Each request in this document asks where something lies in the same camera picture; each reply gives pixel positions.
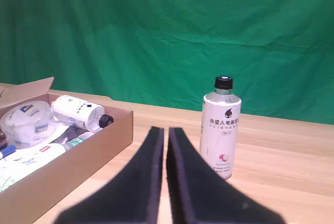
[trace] box flap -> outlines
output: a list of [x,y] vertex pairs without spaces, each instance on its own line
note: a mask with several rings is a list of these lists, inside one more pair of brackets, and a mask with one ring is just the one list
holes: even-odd
[[0,97],[0,108],[47,93],[53,80],[50,77],[6,88]]

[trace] bottle neck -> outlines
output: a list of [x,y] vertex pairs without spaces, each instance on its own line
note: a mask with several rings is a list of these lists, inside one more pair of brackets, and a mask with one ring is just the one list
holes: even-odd
[[232,89],[219,89],[216,88],[215,92],[220,94],[220,95],[231,95],[232,94]]

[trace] foam pad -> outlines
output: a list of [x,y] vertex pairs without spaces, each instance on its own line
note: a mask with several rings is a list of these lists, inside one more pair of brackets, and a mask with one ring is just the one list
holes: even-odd
[[182,128],[169,129],[166,166],[173,223],[285,223],[217,175]]
[[157,223],[162,156],[163,129],[152,127],[123,170],[102,189],[62,212],[55,224]]

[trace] bottle label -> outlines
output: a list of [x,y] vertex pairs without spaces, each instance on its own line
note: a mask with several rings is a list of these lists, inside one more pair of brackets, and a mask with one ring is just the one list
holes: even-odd
[[200,154],[224,179],[232,174],[241,100],[212,102],[204,97]]

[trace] white bottle in box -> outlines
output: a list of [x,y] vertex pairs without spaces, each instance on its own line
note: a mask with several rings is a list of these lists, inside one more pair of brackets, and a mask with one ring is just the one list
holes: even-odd
[[232,93],[233,79],[218,76],[216,90],[204,95],[199,152],[222,178],[232,175],[241,99]]

